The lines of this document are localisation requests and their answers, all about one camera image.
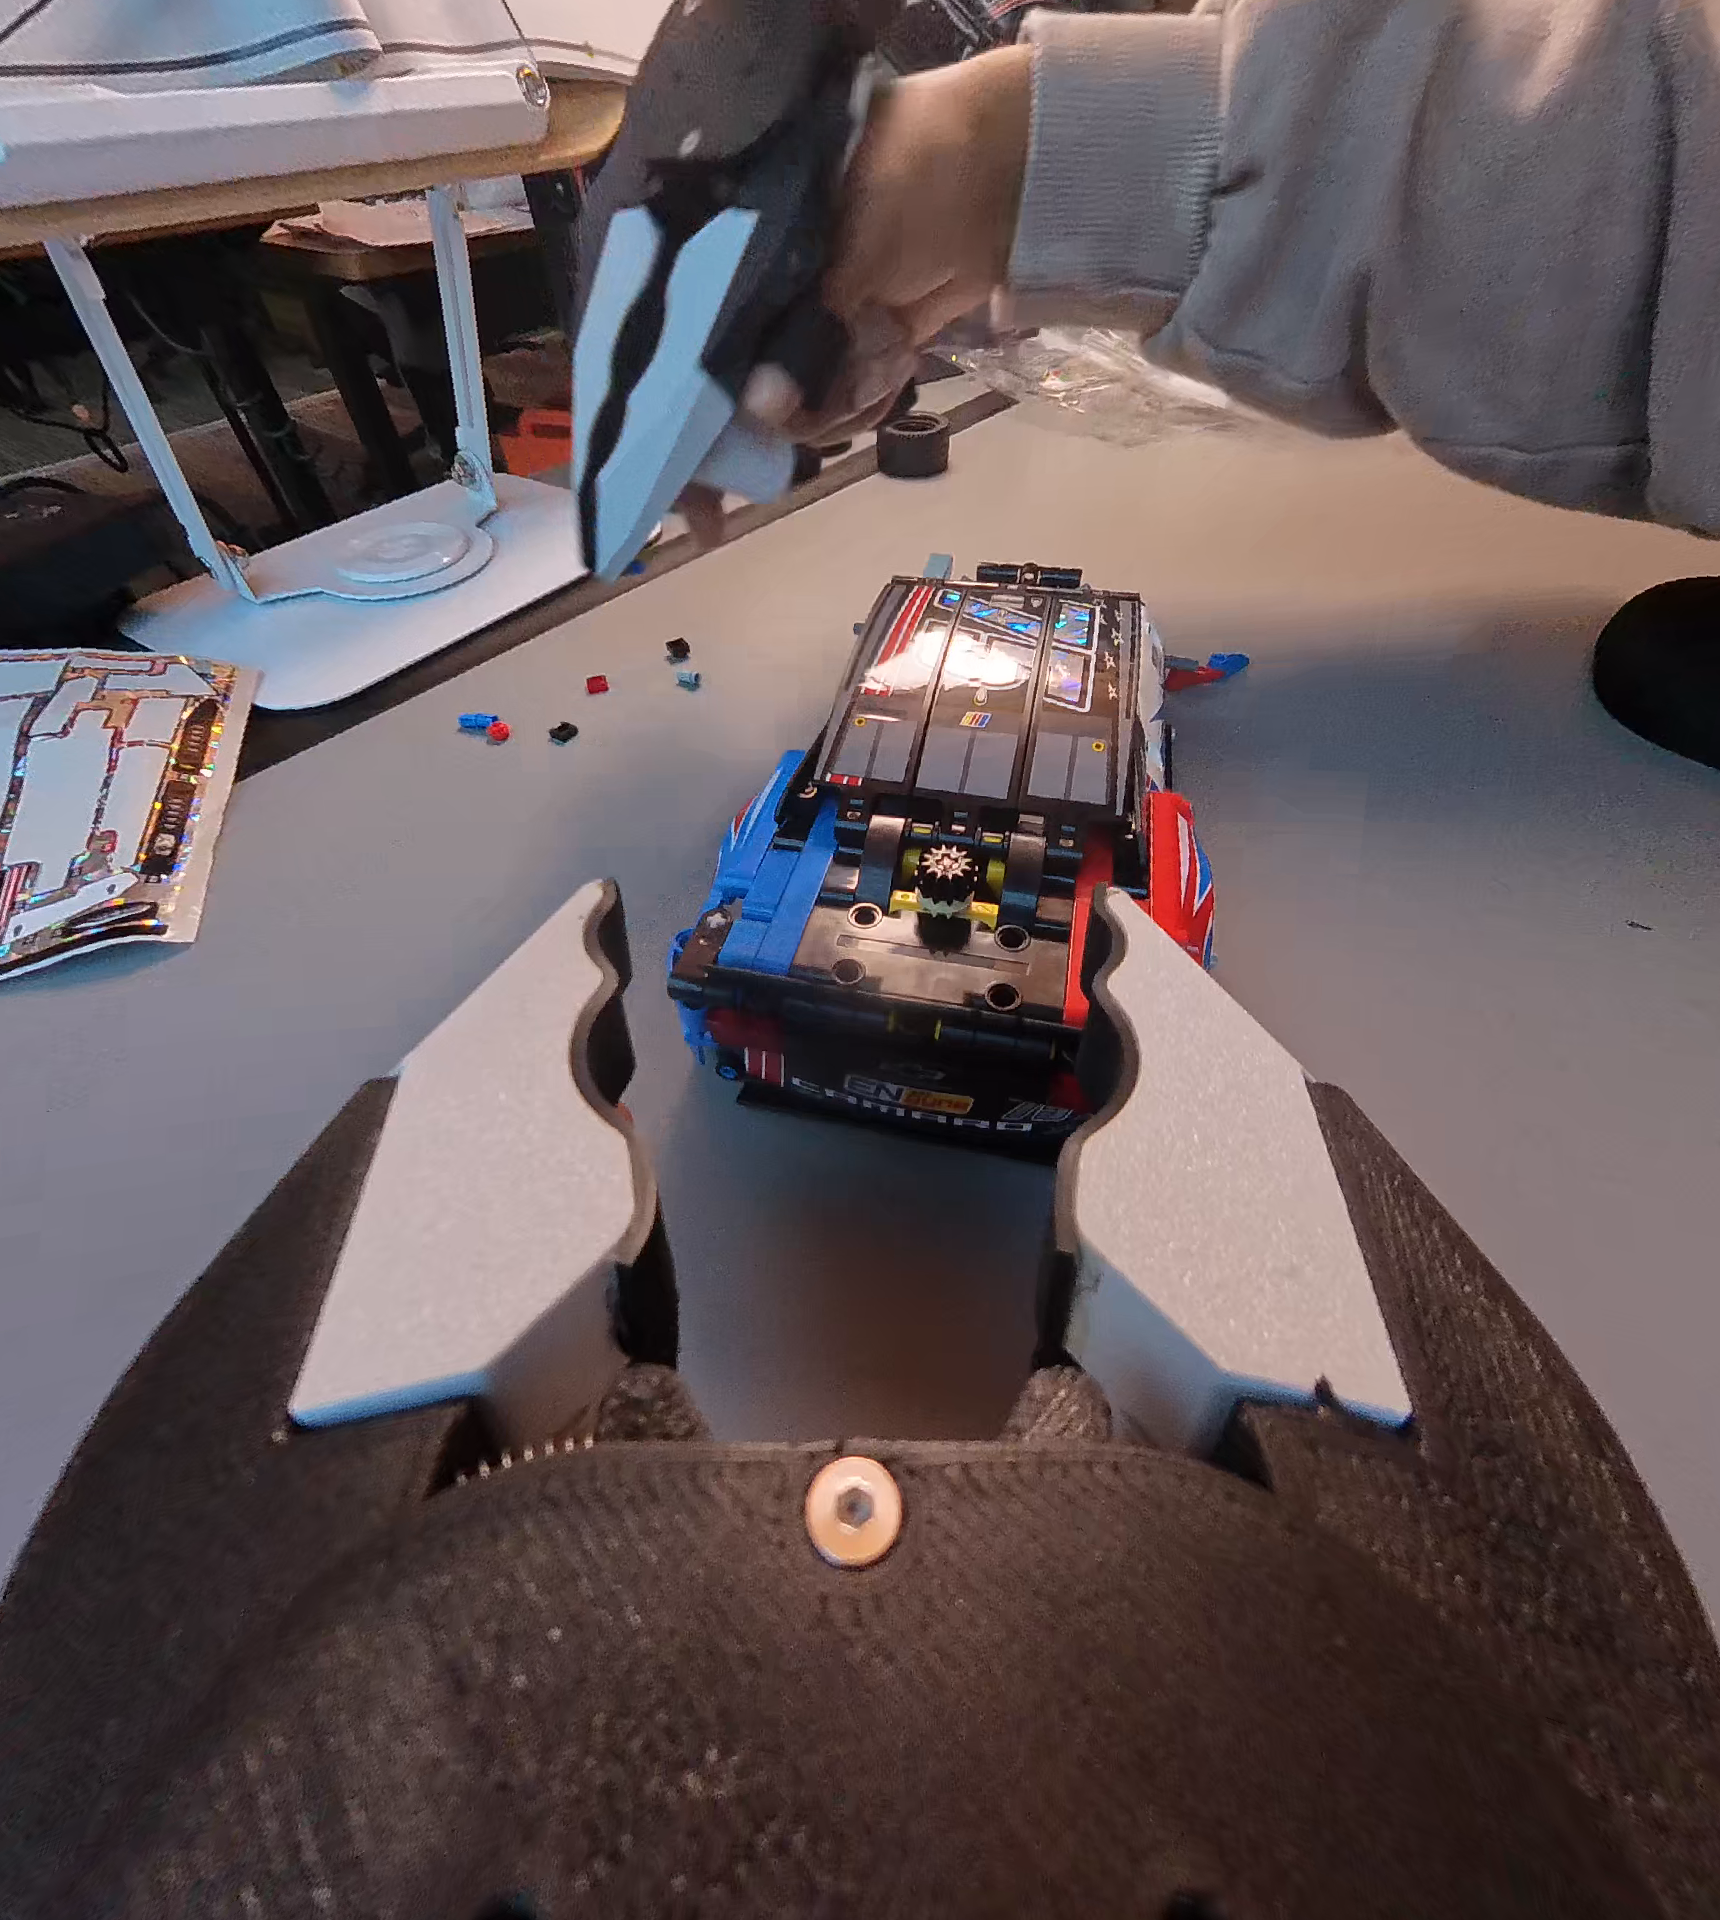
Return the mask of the holographic sticker sheet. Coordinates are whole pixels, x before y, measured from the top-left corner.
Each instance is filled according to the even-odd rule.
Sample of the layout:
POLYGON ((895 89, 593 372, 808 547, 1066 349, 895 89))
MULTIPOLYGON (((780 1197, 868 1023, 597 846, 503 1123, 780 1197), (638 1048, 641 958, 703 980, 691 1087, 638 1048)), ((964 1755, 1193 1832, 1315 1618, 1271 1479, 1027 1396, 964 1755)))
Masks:
POLYGON ((0 984, 198 939, 255 668, 0 651, 0 984))

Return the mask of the lego race car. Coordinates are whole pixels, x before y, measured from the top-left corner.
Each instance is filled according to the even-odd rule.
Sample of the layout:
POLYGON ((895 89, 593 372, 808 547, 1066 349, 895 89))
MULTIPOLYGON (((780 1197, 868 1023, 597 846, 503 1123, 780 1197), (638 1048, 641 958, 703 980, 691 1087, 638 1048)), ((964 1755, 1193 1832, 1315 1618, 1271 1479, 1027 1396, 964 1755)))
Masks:
POLYGON ((669 945, 697 1067, 744 1101, 1052 1163, 1093 1110, 1093 893, 1212 964, 1168 665, 1143 599, 1078 569, 889 578, 669 945))

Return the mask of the black bag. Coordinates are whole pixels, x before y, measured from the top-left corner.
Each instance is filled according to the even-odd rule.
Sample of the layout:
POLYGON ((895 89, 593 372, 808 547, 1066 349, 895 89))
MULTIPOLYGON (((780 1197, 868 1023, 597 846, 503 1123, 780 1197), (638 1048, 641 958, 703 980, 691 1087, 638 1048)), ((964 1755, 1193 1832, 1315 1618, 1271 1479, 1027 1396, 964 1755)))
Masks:
POLYGON ((165 505, 147 493, 89 493, 24 477, 0 485, 0 652, 39 652, 117 636, 151 589, 189 555, 165 505))

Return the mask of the person's right hand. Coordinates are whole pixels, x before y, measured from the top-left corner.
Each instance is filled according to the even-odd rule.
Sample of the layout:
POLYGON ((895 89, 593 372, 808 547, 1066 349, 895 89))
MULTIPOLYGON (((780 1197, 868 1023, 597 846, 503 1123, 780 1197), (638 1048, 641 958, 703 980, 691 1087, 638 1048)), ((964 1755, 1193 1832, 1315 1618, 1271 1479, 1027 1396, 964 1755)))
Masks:
POLYGON ((1032 113, 1025 45, 917 73, 872 99, 821 279, 846 357, 819 405, 780 367, 754 369, 737 426, 821 451, 893 410, 925 349, 1008 279, 1032 113))

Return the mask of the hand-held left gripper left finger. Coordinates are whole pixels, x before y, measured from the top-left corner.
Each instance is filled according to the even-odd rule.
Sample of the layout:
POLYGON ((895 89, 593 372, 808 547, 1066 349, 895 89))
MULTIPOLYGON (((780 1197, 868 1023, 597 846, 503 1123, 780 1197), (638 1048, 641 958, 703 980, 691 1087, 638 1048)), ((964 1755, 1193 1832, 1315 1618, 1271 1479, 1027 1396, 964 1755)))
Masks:
POLYGON ((618 1289, 656 1224, 625 1109, 630 978, 620 891, 590 880, 401 1059, 296 1373, 296 1428, 470 1403, 537 1449, 618 1378, 618 1289))

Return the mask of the clear plastic bag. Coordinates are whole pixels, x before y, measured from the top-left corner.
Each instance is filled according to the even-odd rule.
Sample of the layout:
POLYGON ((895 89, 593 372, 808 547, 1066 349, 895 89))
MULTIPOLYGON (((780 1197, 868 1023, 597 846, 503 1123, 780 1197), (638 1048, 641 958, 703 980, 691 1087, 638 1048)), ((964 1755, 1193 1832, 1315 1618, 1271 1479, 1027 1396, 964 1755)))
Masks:
POLYGON ((955 326, 919 359, 919 378, 968 378, 1038 407, 1057 431, 1143 446, 1229 431, 1242 416, 1217 388, 1150 362, 1125 332, 955 326))

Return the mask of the white desk lamp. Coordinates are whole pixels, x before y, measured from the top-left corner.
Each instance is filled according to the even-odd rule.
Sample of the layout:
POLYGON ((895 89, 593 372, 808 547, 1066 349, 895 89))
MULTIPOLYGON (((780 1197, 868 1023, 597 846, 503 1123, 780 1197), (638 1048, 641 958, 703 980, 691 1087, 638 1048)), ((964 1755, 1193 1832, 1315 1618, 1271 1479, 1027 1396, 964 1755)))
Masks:
MULTIPOLYGON (((421 62, 337 78, 172 89, 0 82, 0 212, 195 183, 308 175, 545 136, 553 87, 526 60, 421 62)), ((125 634, 253 668, 269 710, 344 702, 584 576, 570 493, 494 466, 464 184, 425 186, 454 451, 442 479, 259 552, 207 524, 114 321, 92 249, 41 253, 200 565, 125 634)))

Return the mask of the lego instruction booklet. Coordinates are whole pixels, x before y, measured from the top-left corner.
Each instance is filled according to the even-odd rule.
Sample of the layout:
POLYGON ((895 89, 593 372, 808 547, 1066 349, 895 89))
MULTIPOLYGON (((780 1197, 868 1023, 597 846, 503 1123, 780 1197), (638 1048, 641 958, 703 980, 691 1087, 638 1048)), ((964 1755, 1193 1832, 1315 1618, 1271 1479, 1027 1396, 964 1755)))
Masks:
POLYGON ((0 3, 0 85, 174 89, 526 62, 630 82, 664 3, 0 3))

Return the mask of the person's right forearm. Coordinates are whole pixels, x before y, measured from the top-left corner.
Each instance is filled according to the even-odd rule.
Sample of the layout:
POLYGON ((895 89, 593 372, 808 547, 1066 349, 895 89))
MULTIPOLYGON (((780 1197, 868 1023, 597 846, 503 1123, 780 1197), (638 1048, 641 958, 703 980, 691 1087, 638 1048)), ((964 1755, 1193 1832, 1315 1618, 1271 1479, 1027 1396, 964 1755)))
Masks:
POLYGON ((1018 318, 1720 539, 1720 4, 1042 13, 1022 40, 1018 318))

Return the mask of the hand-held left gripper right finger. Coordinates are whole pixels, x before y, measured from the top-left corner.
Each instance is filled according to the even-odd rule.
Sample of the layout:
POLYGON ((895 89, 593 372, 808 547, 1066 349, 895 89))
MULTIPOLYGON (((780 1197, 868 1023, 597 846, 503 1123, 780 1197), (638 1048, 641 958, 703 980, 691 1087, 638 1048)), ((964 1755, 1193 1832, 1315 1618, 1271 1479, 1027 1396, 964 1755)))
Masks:
POLYGON ((1302 1065, 1121 888, 1087 915, 1095 1110, 1056 1171, 1047 1337, 1125 1435, 1207 1457, 1247 1404, 1413 1412, 1302 1065))

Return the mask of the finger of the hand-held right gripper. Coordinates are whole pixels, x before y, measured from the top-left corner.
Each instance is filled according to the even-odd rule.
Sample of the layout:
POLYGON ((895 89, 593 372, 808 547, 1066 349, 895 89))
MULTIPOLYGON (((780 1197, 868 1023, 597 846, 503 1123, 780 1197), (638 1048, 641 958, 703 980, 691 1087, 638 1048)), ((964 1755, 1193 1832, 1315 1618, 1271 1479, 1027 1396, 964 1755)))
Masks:
POLYGON ((737 422, 737 399, 703 369, 708 338, 755 229, 754 210, 726 206, 678 244, 659 362, 680 371, 680 452, 668 477, 671 497, 643 540, 690 485, 761 503, 761 434, 737 422))
POLYGON ((664 512, 682 448, 680 369, 662 365, 678 244, 656 205, 604 231, 574 344, 574 490, 584 569, 610 583, 664 512))

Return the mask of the wooden table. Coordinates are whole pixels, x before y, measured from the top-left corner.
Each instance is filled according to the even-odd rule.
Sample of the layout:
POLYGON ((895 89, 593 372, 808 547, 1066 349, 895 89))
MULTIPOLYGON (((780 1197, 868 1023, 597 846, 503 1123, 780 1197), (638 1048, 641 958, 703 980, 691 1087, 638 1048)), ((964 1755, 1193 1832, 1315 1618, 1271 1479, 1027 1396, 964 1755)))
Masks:
POLYGON ((593 80, 552 87, 544 136, 438 157, 385 158, 310 172, 195 183, 84 202, 38 202, 0 210, 0 261, 33 259, 52 239, 130 242, 219 229, 265 226, 319 202, 404 194, 464 181, 562 175, 608 153, 622 126, 625 91, 593 80))

